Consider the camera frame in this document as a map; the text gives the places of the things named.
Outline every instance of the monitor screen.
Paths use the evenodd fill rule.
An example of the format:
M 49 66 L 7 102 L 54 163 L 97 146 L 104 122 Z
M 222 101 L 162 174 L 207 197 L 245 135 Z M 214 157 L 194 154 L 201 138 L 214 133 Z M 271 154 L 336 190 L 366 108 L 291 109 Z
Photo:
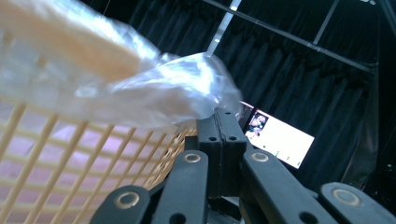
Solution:
M 257 110 L 247 126 L 246 136 L 257 148 L 266 150 L 298 169 L 314 137 Z

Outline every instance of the black curtain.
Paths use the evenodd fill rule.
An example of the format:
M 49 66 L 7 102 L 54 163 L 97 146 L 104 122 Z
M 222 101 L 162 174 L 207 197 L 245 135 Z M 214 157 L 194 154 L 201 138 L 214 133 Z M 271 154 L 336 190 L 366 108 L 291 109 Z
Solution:
M 179 56 L 206 51 L 225 15 L 202 1 L 132 2 L 134 8 L 127 21 L 162 52 Z M 224 6 L 231 3 L 217 2 Z M 374 66 L 376 36 L 370 29 L 362 28 L 364 25 L 375 28 L 375 8 L 359 1 L 349 2 L 341 1 L 319 44 Z M 244 0 L 238 10 L 313 41 L 331 5 L 332 1 Z M 111 2 L 106 15 L 126 21 L 124 14 L 110 13 L 116 7 L 120 4 Z M 370 16 L 353 16 L 351 11 Z M 377 99 L 372 91 L 375 73 L 362 72 L 235 16 L 215 54 L 226 64 L 247 103 L 315 137 L 295 173 L 307 188 L 318 190 L 324 183 L 341 181 L 352 156 L 365 150 L 358 147 L 364 142 L 363 130 L 376 137 L 378 130 L 367 129 L 365 122 L 371 119 L 376 123 L 378 119 Z M 376 152 L 376 147 L 373 144 L 369 149 Z M 352 179 L 349 184 L 363 185 L 374 169 L 375 158 L 373 161 L 362 161 L 368 166 L 359 174 L 363 178 L 349 178 Z M 356 176 L 360 171 L 358 167 L 348 176 Z

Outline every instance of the plastic bag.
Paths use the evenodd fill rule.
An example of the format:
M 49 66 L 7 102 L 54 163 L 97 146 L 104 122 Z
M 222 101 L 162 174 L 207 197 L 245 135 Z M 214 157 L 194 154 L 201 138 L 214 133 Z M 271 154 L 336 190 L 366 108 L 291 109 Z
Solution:
M 0 5 L 10 2 L 3 0 Z M 59 18 L 68 18 L 70 24 L 64 29 L 67 33 L 77 30 L 75 39 L 82 43 L 87 43 L 85 33 L 88 32 L 89 36 L 95 34 L 101 36 L 101 41 L 116 45 L 113 50 L 133 50 L 140 65 L 138 73 L 131 73 L 128 78 L 120 79 L 124 75 L 106 78 L 107 74 L 98 74 L 81 62 L 69 60 L 56 48 L 48 49 L 41 42 L 38 46 L 42 48 L 38 48 L 33 45 L 38 39 L 32 42 L 30 36 L 18 35 L 18 29 L 10 30 L 9 24 L 0 21 L 0 94 L 75 119 L 163 128 L 168 132 L 180 131 L 193 120 L 210 117 L 216 107 L 228 108 L 234 113 L 239 110 L 240 91 L 215 56 L 199 53 L 163 63 L 166 58 L 174 59 L 175 56 L 165 54 L 166 57 L 160 59 L 159 51 L 133 28 L 97 15 L 78 2 L 17 2 L 16 8 L 30 13 L 28 8 L 31 7 L 33 16 L 44 22 L 54 17 L 58 18 L 51 21 L 55 23 L 61 22 Z M 25 26 L 28 29 L 30 25 L 22 25 L 19 29 Z M 95 49 L 94 53 L 109 52 L 103 48 Z

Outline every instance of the woven basket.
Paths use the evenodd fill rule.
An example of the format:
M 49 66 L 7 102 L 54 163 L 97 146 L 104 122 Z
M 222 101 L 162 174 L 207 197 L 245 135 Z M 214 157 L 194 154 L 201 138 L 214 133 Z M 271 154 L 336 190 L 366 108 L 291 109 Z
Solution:
M 64 118 L 0 95 L 0 223 L 86 223 L 121 186 L 163 181 L 186 135 Z

